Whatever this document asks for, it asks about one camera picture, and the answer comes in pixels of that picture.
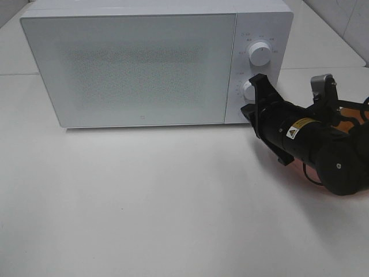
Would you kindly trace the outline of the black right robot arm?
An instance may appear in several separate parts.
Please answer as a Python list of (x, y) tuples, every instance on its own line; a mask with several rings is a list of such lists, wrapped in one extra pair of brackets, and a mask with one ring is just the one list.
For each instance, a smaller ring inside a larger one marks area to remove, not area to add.
[(311, 78), (306, 108), (284, 100), (264, 74), (249, 83), (255, 100), (240, 110), (281, 164), (299, 159), (316, 171), (317, 185), (338, 196), (368, 189), (368, 100), (340, 100), (331, 74)]

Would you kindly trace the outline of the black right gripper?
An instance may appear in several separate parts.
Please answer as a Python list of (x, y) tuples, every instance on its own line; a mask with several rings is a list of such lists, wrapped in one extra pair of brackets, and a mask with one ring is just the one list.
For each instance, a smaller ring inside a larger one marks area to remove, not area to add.
[(254, 87), (255, 104), (246, 104), (241, 113), (249, 123), (257, 124), (259, 137), (278, 161), (286, 166), (299, 159), (310, 166), (320, 166), (324, 159), (325, 124), (285, 102), (267, 75), (258, 73), (249, 82)]

